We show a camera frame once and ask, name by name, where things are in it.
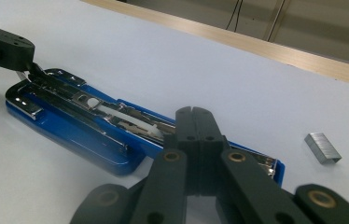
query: open stapler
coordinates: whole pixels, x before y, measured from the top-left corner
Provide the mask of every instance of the open stapler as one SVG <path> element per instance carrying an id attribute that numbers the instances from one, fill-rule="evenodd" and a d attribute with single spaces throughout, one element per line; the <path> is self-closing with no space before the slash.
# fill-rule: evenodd
<path id="1" fill-rule="evenodd" d="M 35 46 L 0 30 L 0 66 L 21 78 L 6 93 L 10 114 L 38 132 L 115 175 L 131 173 L 145 156 L 162 151 L 163 136 L 175 133 L 175 121 L 141 106 L 116 100 L 62 69 L 41 69 Z M 277 159 L 246 150 L 281 184 L 285 166 Z"/>

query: screw hole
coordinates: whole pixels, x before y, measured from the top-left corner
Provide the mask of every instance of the screw hole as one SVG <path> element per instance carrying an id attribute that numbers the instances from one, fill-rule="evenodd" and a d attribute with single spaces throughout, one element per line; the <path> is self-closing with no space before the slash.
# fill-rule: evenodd
<path id="1" fill-rule="evenodd" d="M 286 213 L 276 214 L 276 221 L 280 224 L 293 224 L 294 219 Z"/>
<path id="2" fill-rule="evenodd" d="M 148 224 L 161 224 L 163 222 L 163 214 L 150 213 L 147 217 Z"/>
<path id="3" fill-rule="evenodd" d="M 313 203 L 325 208 L 333 208 L 337 206 L 335 199 L 331 197 L 331 195 L 320 190 L 309 191 L 308 197 L 311 199 Z"/>
<path id="4" fill-rule="evenodd" d="M 176 152 L 166 152 L 164 155 L 163 155 L 163 158 L 166 160 L 166 161 L 177 161 L 180 159 L 180 155 L 178 155 L 178 153 Z"/>
<path id="5" fill-rule="evenodd" d="M 119 194 L 114 190 L 107 190 L 98 196 L 98 204 L 101 206 L 110 206 L 117 202 Z"/>
<path id="6" fill-rule="evenodd" d="M 232 152 L 229 156 L 232 161 L 245 161 L 246 156 L 240 152 Z"/>

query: white table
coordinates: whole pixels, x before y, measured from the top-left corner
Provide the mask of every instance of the white table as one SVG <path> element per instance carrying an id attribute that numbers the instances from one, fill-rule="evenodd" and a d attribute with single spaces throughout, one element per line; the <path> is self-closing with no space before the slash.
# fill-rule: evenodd
<path id="1" fill-rule="evenodd" d="M 284 189 L 315 183 L 349 201 L 349 83 L 79 1 L 2 0 L 0 28 L 31 40 L 43 68 L 114 98 L 170 118 L 206 108 L 230 140 L 286 165 Z M 18 81 L 0 68 L 0 223 L 68 223 L 94 188 L 147 175 L 149 159 L 112 176 L 11 117 L 4 94 Z M 303 141 L 311 132 L 325 133 L 342 160 L 321 165 Z M 217 223 L 213 210 L 214 199 L 191 198 L 188 223 Z"/>

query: stapler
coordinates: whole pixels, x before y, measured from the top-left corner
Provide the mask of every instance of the stapler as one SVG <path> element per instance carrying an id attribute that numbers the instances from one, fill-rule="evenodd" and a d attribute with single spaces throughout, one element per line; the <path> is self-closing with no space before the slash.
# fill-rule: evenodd
<path id="1" fill-rule="evenodd" d="M 114 175 L 131 173 L 145 156 L 155 158 L 163 139 L 175 133 L 175 120 L 94 89 L 81 77 L 34 63 L 35 45 L 0 30 L 0 67 L 21 81 L 6 93 L 8 112 L 31 128 Z M 245 150 L 281 185 L 285 166 L 277 159 Z"/>

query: floor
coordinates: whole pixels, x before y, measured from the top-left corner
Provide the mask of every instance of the floor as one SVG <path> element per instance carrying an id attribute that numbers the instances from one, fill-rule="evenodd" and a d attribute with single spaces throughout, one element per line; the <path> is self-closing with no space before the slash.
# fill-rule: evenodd
<path id="1" fill-rule="evenodd" d="M 128 0 L 128 3 L 349 63 L 347 0 Z"/>

